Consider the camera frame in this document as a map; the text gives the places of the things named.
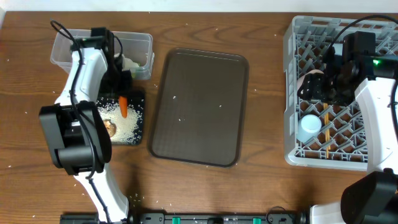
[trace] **white cylindrical object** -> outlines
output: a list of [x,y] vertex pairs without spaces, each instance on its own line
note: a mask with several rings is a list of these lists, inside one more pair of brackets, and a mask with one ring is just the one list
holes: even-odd
[[312,137],[316,137],[321,130],[322,122],[319,117],[309,114],[298,121],[297,139],[300,142],[307,142]]

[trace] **clear plastic container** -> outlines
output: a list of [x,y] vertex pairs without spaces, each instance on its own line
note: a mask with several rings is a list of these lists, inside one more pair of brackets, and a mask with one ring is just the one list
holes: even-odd
[[[74,38],[89,37],[90,30],[69,29]],[[148,80],[152,74],[152,66],[154,64],[155,53],[152,51],[153,38],[150,34],[141,34],[133,32],[117,32],[112,33],[119,37],[122,46],[123,54],[126,58],[131,59],[140,65],[136,68],[136,80]],[[51,52],[50,61],[64,69],[68,74],[72,67],[72,56],[70,53],[70,46],[72,42],[64,36],[57,34],[54,46]],[[115,39],[114,51],[117,54],[120,52],[119,42]]]

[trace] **brown wooden surface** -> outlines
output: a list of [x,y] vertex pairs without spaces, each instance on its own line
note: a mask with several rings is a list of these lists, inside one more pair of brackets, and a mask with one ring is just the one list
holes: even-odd
[[[40,107],[54,103],[67,79],[61,68],[50,63],[56,35],[50,19],[71,29],[106,26],[154,38],[152,78],[135,82],[147,92],[144,140],[137,147],[114,147],[111,161],[121,191],[133,199],[138,194],[136,200],[141,201],[134,202],[135,208],[265,213],[275,205],[297,210],[339,200],[364,172],[294,167],[284,159],[282,37],[295,15],[7,12],[0,34],[0,222],[57,223],[64,212],[95,211],[84,188],[52,164],[39,126]],[[146,149],[155,85],[165,56],[174,47],[240,54],[249,61],[241,157],[230,169],[156,159]]]

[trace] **orange carrot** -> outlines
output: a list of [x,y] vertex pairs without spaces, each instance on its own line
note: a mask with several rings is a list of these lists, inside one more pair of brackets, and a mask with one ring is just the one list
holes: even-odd
[[122,117],[127,118],[127,98],[120,96],[119,97],[119,105],[120,105],[120,112],[122,113]]

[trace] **plastic bin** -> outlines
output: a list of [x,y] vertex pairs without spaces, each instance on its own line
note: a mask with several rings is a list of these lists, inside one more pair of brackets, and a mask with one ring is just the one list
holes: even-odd
[[[74,38],[89,37],[90,30],[69,29]],[[140,65],[136,68],[136,80],[148,80],[152,73],[152,66],[154,63],[155,54],[152,51],[153,38],[150,34],[141,34],[133,32],[117,32],[112,33],[119,37],[122,46],[123,54],[126,58],[131,59]],[[72,42],[64,36],[57,34],[54,46],[51,52],[50,61],[64,69],[68,74],[72,67],[72,56],[70,54],[70,46]],[[115,39],[114,42],[115,53],[120,52],[119,42]]]
[[[366,171],[368,148],[363,119],[358,104],[329,105],[323,109],[320,101],[305,101],[297,97],[297,79],[312,69],[323,70],[320,61],[330,42],[354,19],[296,16],[284,35],[284,72],[286,76],[286,109],[284,113],[285,160],[296,166],[322,167]],[[376,52],[398,55],[398,26],[393,22],[362,21],[347,29],[344,36],[356,31],[376,34]],[[330,123],[323,126],[317,138],[300,142],[296,138],[299,119],[306,114],[317,115],[323,121],[329,113]],[[325,131],[331,139],[325,142]],[[329,159],[326,159],[326,147]]]

